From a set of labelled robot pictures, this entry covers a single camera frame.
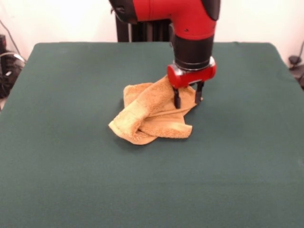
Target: red robot arm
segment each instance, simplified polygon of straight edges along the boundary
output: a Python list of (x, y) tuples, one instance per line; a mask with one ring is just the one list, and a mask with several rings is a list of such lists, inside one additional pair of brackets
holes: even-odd
[(109, 1), (118, 18), (127, 23), (172, 21), (174, 63), (168, 66), (169, 81), (177, 97), (178, 88), (193, 83), (198, 83), (200, 94), (203, 82), (215, 74), (216, 64), (211, 57), (220, 0)]

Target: white wall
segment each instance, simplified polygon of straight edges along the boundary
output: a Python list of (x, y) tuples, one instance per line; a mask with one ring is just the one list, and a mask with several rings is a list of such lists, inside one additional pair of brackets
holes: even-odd
[[(108, 0), (0, 0), (0, 18), (25, 57), (38, 42), (116, 42), (110, 9)], [(304, 39), (303, 10), (303, 0), (222, 0), (216, 41), (271, 42), (287, 62)]]

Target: towel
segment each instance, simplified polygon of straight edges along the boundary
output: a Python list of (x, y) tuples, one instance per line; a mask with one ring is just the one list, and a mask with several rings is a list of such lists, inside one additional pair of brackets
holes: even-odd
[(174, 106), (174, 92), (168, 77), (155, 83), (128, 85), (123, 90), (124, 109), (109, 123), (120, 138), (136, 145), (149, 144), (158, 137), (188, 138), (192, 126), (184, 116), (196, 106), (195, 90), (179, 89), (181, 106)]

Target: green felt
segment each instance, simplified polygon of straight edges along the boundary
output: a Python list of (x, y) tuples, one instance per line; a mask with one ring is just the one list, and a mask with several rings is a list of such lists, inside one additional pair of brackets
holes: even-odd
[(303, 228), (304, 93), (270, 44), (216, 43), (187, 140), (109, 122), (168, 43), (38, 44), (0, 114), (1, 228)]

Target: tan towel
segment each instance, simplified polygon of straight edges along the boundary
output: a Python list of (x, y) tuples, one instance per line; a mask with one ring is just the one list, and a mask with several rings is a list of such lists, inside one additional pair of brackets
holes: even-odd
[(137, 145), (151, 143), (158, 137), (188, 138), (192, 126), (186, 115), (195, 104), (195, 90), (179, 90), (181, 109), (174, 106), (174, 92), (167, 76), (155, 83), (128, 85), (123, 90), (124, 109), (109, 123), (119, 137)]

